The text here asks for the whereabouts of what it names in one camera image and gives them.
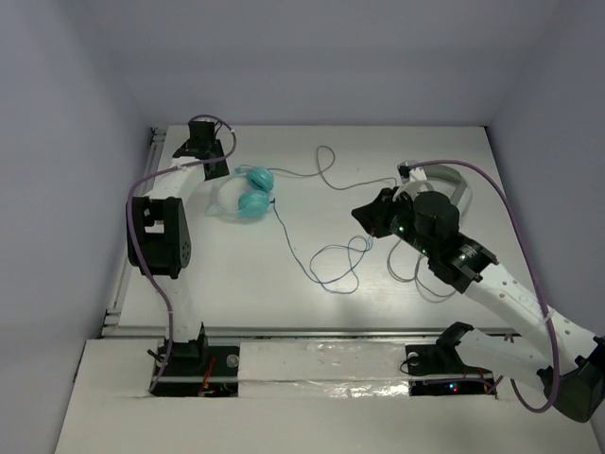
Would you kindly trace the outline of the teal white cat-ear headphones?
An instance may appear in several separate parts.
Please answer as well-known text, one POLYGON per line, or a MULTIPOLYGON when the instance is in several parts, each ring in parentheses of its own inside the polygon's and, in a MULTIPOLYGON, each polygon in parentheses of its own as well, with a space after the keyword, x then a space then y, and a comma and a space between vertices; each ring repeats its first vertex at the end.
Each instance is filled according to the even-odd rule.
POLYGON ((274 182, 274 175, 267 167, 253 166, 246 169, 238 166, 233 175, 214 185, 211 192, 211 203, 206 208, 205 215, 243 219, 262 218, 273 203, 269 196, 273 191, 274 182), (221 204, 219 195, 226 184, 237 179, 244 179, 249 189, 239 196, 237 208, 230 210, 221 204))

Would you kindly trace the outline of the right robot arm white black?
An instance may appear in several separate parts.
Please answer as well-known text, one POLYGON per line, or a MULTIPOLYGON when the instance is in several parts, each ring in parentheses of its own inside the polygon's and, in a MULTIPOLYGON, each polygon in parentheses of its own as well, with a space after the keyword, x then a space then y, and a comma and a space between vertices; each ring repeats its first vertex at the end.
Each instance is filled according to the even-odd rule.
POLYGON ((423 254, 440 281, 489 309, 529 344, 489 340, 467 323, 454 323, 438 339, 436 358, 444 370, 492 369, 543 392, 567 418, 591 419, 604 400, 604 339, 541 307, 492 252, 460 232, 459 210, 447 196, 383 189, 352 216, 367 234, 395 235, 423 254))

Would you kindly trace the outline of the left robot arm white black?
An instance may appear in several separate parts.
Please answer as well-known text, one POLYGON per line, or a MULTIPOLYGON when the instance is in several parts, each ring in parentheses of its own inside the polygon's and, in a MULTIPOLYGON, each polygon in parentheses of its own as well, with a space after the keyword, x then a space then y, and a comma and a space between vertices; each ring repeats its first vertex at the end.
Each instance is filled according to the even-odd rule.
POLYGON ((194 190, 217 170, 228 173, 235 151, 233 127, 213 115, 197 115, 187 123, 189 136, 173 153, 169 167, 134 183, 126 202, 127 248, 131 265, 156 291, 167 316, 159 356, 173 351, 189 373, 203 371, 209 348, 198 342, 202 323, 193 314, 184 270, 192 257, 185 204, 194 190))

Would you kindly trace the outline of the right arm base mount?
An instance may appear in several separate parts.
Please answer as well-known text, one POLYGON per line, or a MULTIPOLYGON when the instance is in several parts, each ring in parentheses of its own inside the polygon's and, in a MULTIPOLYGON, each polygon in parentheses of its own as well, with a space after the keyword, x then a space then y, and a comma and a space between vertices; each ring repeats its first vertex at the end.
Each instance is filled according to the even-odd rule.
POLYGON ((406 347, 399 371, 410 379, 411 396, 497 395, 500 378, 464 364, 456 351, 462 336, 473 331, 471 325, 456 322, 433 343, 406 347))

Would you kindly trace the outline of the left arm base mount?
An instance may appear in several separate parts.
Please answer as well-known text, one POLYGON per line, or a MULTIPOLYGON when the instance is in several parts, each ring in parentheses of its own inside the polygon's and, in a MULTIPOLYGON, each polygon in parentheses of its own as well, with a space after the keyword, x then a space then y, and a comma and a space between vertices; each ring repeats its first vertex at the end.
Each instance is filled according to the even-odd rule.
POLYGON ((196 340, 174 342, 167 364, 167 340, 147 353, 154 359, 149 385, 158 397, 237 397, 238 345, 211 345, 204 326, 196 340))

